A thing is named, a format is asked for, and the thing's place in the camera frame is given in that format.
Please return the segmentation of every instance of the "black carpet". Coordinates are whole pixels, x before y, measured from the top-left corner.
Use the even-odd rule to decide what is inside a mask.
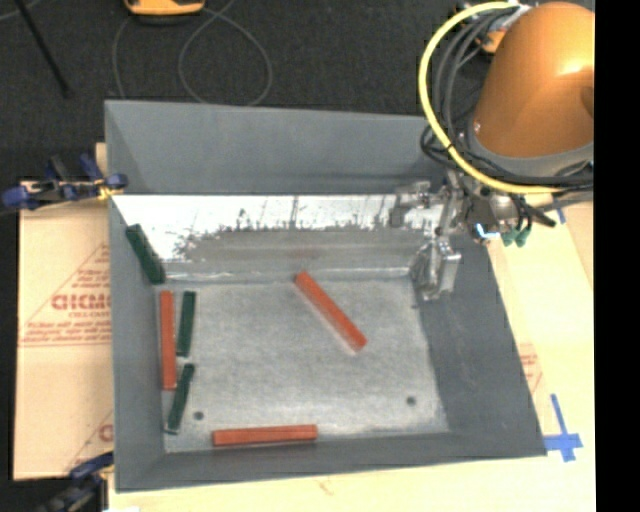
[[[130,16],[122,0],[24,2],[74,95],[62,96],[14,0],[0,0],[0,191],[19,178],[41,176],[54,154],[73,168],[82,151],[103,140],[103,102],[109,98],[233,105],[260,99],[263,106],[422,116],[418,62],[455,5],[455,0],[236,0],[224,12],[230,22],[217,19],[192,38],[212,18],[210,12],[180,24],[149,26]],[[225,4],[209,0],[208,8]],[[0,217],[0,237],[0,511],[12,512],[31,510],[64,482],[9,482],[15,216]]]

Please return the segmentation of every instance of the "blue clamp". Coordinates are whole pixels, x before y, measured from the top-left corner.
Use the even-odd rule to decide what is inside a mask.
[[[105,481],[98,472],[113,464],[113,452],[99,455],[76,466],[69,473],[71,485],[56,494],[35,512],[71,512],[80,510],[97,492],[105,491]]]
[[[43,206],[98,197],[105,192],[124,189],[129,180],[124,174],[105,177],[95,159],[88,153],[80,155],[83,179],[74,180],[58,156],[51,157],[44,170],[44,179],[27,185],[17,185],[2,193],[2,204],[9,210],[36,210]]]

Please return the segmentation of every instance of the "red wooden stick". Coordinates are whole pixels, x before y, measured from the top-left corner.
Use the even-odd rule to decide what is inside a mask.
[[[176,329],[173,293],[160,292],[160,346],[162,361],[162,389],[173,390],[177,385]]]
[[[318,427],[316,427],[316,425],[237,428],[215,430],[211,433],[213,446],[314,441],[317,437]]]
[[[337,331],[347,340],[353,350],[360,350],[367,344],[367,338],[354,323],[337,306],[331,297],[307,273],[296,275],[295,283],[306,297],[318,308],[323,316],[331,322]]]

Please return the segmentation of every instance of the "green connector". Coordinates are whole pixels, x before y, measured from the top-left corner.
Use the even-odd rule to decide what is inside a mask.
[[[140,224],[128,226],[126,230],[127,240],[138,257],[142,270],[152,284],[162,284],[166,274],[160,258],[151,247],[147,236]]]
[[[182,312],[180,313],[180,327],[176,354],[189,357],[191,351],[191,336],[193,335],[193,317],[196,311],[196,292],[186,291],[182,294]]]
[[[516,238],[516,245],[518,247],[524,247],[524,244],[527,243],[527,238],[529,238],[530,234],[531,234],[531,225],[527,226],[522,231],[520,231],[520,233]]]
[[[173,395],[173,403],[171,404],[171,411],[169,412],[169,419],[165,427],[165,432],[168,434],[177,434],[180,431],[180,423],[182,422],[182,415],[184,414],[184,408],[187,405],[187,398],[189,397],[189,388],[191,386],[191,380],[193,374],[196,371],[196,367],[192,364],[185,364],[180,374],[180,380],[176,386],[176,391]]]
[[[509,247],[515,239],[518,237],[519,231],[516,228],[511,228],[507,233],[502,233],[502,243],[505,247]]]

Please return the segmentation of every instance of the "cable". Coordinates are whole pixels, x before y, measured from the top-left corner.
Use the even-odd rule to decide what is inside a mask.
[[[267,82],[266,85],[264,87],[264,89],[262,90],[261,94],[254,100],[250,101],[249,103],[247,103],[247,105],[250,106],[254,106],[259,104],[262,100],[264,100],[264,98],[267,97],[267,95],[269,94],[269,92],[271,91],[271,87],[273,85],[273,65],[271,63],[271,59],[269,58],[269,55],[267,54],[266,50],[264,49],[264,47],[258,42],[258,40],[253,36],[253,34],[251,34],[251,32],[249,32],[247,29],[245,29],[244,27],[240,26],[238,23],[236,23],[235,21],[233,21],[232,19],[228,18],[227,16],[224,15],[224,13],[231,8],[231,6],[236,2],[236,0],[230,0],[229,2],[227,2],[224,7],[222,7],[219,11],[213,11],[209,8],[204,8],[204,11],[207,12],[208,14],[210,14],[212,17],[210,19],[208,19],[207,21],[205,21],[200,27],[198,27],[195,32],[193,32],[191,34],[191,36],[189,36],[189,39],[187,40],[187,42],[183,45],[183,47],[180,50],[180,55],[178,57],[178,75],[180,78],[180,82],[182,83],[182,86],[185,88],[185,90],[187,91],[188,95],[193,98],[194,100],[200,102],[200,103],[207,103],[207,101],[205,101],[203,98],[201,98],[200,96],[198,96],[193,89],[189,86],[189,84],[187,83],[185,77],[184,77],[184,72],[183,72],[183,62],[184,62],[184,58],[185,55],[187,54],[187,50],[189,49],[189,47],[191,46],[191,44],[193,43],[193,41],[202,33],[203,30],[205,30],[207,27],[209,27],[209,25],[211,25],[214,21],[216,20],[221,20],[225,23],[227,23],[228,25],[230,25],[232,28],[236,29],[238,32],[240,32],[243,36],[245,36],[249,42],[251,42],[260,52],[260,54],[262,55],[262,58],[265,62],[265,66],[267,69]],[[122,33],[124,32],[124,29],[127,27],[127,25],[129,24],[129,22],[131,21],[131,17],[127,17],[127,19],[125,19],[122,24],[120,25],[120,27],[118,28],[118,31],[116,32],[116,35],[114,37],[113,40],[113,44],[111,46],[111,66],[113,69],[113,75],[116,81],[116,87],[118,89],[118,94],[121,98],[126,98],[126,94],[124,92],[124,88],[122,86],[122,79],[120,77],[120,71],[119,71],[119,65],[118,65],[118,47],[120,44],[120,39],[122,37]]]
[[[471,88],[471,90],[467,92],[467,94],[468,95],[475,94],[481,88],[482,88],[481,85],[476,84],[474,87]],[[474,108],[475,108],[475,105],[471,105],[465,108],[462,112],[460,112],[460,114],[456,116],[456,121],[466,117]],[[433,133],[433,130],[431,129],[431,125],[427,124],[427,126],[425,126],[424,131],[422,132],[422,136],[420,137],[420,147],[422,148],[422,151],[424,152],[424,154],[430,158],[434,158],[433,153],[442,155],[447,152],[444,148],[437,148],[431,144],[431,141],[433,140],[434,137],[435,135]],[[448,161],[448,163],[452,164],[453,169],[458,169],[458,166],[453,164],[451,161]]]
[[[575,192],[573,197],[559,200],[554,196],[553,202],[540,207],[543,212],[550,212],[570,206],[593,201],[593,191]]]
[[[470,156],[474,160],[478,160],[479,162],[485,164],[487,168],[483,168],[483,172],[495,179],[499,179],[504,183],[511,183],[514,185],[545,185],[545,186],[556,186],[562,187],[562,190],[571,189],[574,187],[581,187],[585,185],[591,185],[593,183],[593,177],[578,175],[578,173],[584,169],[586,169],[589,161],[579,162],[577,164],[573,164],[570,166],[573,168],[573,173],[571,176],[567,175],[556,175],[556,176],[519,176],[507,171],[504,167],[496,164],[488,160],[487,158],[472,153],[469,149],[465,147],[464,153]]]
[[[453,57],[452,68],[453,72],[449,73],[447,80],[445,82],[444,87],[444,106],[442,111],[442,116],[445,121],[445,127],[449,128],[450,136],[454,137],[452,134],[455,133],[455,126],[453,124],[453,116],[451,114],[451,97],[453,96],[453,86],[455,83],[455,79],[458,76],[458,70],[462,67],[462,60],[464,58],[464,54],[469,48],[469,46],[478,38],[478,35],[481,32],[487,32],[492,23],[494,23],[497,19],[501,18],[504,14],[502,12],[498,12],[497,14],[493,14],[487,16],[486,18],[481,18],[477,23],[470,25],[472,29],[463,39],[460,48]]]
[[[469,55],[467,55],[464,59],[462,59],[458,67],[464,66],[467,62],[469,62],[476,55],[478,55],[480,53],[480,50],[482,50],[482,46],[480,45],[476,46],[472,51],[469,52]]]
[[[33,2],[31,2],[30,4],[26,5],[26,8],[27,9],[31,9],[32,7],[35,7],[40,2],[42,2],[42,0],[33,0]],[[8,12],[7,14],[0,15],[0,22],[2,22],[4,20],[8,20],[10,18],[15,18],[16,16],[20,16],[20,10],[19,9],[16,9],[14,11]]]
[[[552,228],[552,227],[554,227],[556,225],[556,221],[553,220],[550,217],[547,217],[544,214],[544,210],[542,210],[540,208],[534,208],[533,206],[531,206],[530,204],[527,203],[527,201],[525,200],[525,198],[523,196],[521,196],[521,195],[520,196],[512,195],[511,196],[511,200],[517,206],[518,218],[519,218],[518,225],[520,227],[522,226],[521,220],[522,220],[523,217],[527,219],[528,227],[531,226],[531,223],[533,222],[533,219],[536,219],[541,224],[544,224],[545,226],[548,226],[550,228]]]
[[[191,45],[191,43],[193,43],[193,41],[196,39],[196,37],[198,37],[200,35],[200,33],[204,29],[206,29],[209,25],[211,25],[217,19],[220,19],[220,20],[224,21],[225,23],[228,23],[233,28],[235,28],[238,32],[240,32],[243,36],[245,36],[251,43],[253,43],[253,45],[262,54],[262,58],[264,60],[265,66],[267,68],[267,83],[266,83],[264,89],[262,90],[262,93],[256,99],[254,99],[253,101],[250,101],[249,103],[247,103],[247,105],[253,106],[253,105],[259,104],[264,98],[267,97],[267,95],[269,94],[269,92],[271,90],[271,86],[273,85],[273,65],[271,64],[271,59],[269,58],[269,55],[267,54],[267,52],[264,49],[264,47],[258,42],[258,40],[253,36],[253,34],[251,34],[251,32],[249,32],[244,27],[238,25],[232,19],[227,18],[223,14],[223,12],[234,3],[234,1],[235,0],[231,0],[222,10],[217,11],[217,12],[216,11],[212,11],[211,9],[205,8],[204,10],[206,12],[208,12],[209,14],[211,14],[213,17],[210,18],[209,20],[207,20],[206,22],[204,22],[200,26],[200,28],[198,28],[198,30],[196,30],[191,35],[189,40],[182,47],[182,51],[180,52],[180,57],[178,58],[178,75],[180,77],[180,82],[182,83],[182,86],[187,90],[189,95],[192,98],[194,98],[195,100],[199,101],[200,103],[208,103],[208,102],[206,100],[204,100],[203,98],[201,98],[200,96],[198,96],[193,91],[193,89],[191,89],[191,87],[189,86],[189,84],[187,83],[187,81],[186,81],[186,79],[184,77],[184,73],[182,71],[182,63],[184,62],[184,56],[185,56],[187,50],[189,49],[189,46]]]
[[[420,60],[420,67],[418,70],[418,92],[420,95],[420,102],[422,103],[422,108],[427,117],[427,120],[429,121],[429,124],[431,125],[433,132],[438,140],[442,143],[443,147],[447,149],[447,151],[451,155],[451,158],[458,164],[458,166],[473,178],[489,187],[495,188],[496,190],[513,194],[549,194],[553,192],[559,192],[560,189],[554,187],[536,185],[513,185],[505,183],[503,181],[499,181],[487,176],[486,174],[475,168],[473,165],[471,165],[469,162],[467,162],[454,147],[453,143],[451,142],[449,137],[447,137],[447,134],[444,132],[442,126],[438,122],[436,114],[433,111],[433,107],[431,106],[429,92],[427,91],[427,72],[429,69],[429,63],[431,61],[433,53],[435,52],[436,48],[440,44],[440,41],[445,37],[445,35],[458,23],[475,14],[492,11],[495,9],[510,8],[513,8],[513,4],[509,2],[488,2],[485,4],[476,5],[455,14],[436,31],[434,36],[427,44],[424,54],[422,55],[422,59]]]
[[[433,91],[433,103],[439,112],[442,113],[442,98],[440,92],[440,83],[442,82],[442,75],[444,74],[445,67],[449,64],[451,55],[456,49],[456,46],[464,39],[464,37],[472,30],[471,25],[464,26],[460,32],[453,36],[451,42],[445,48],[438,67],[436,68],[435,76],[431,77],[431,90]]]

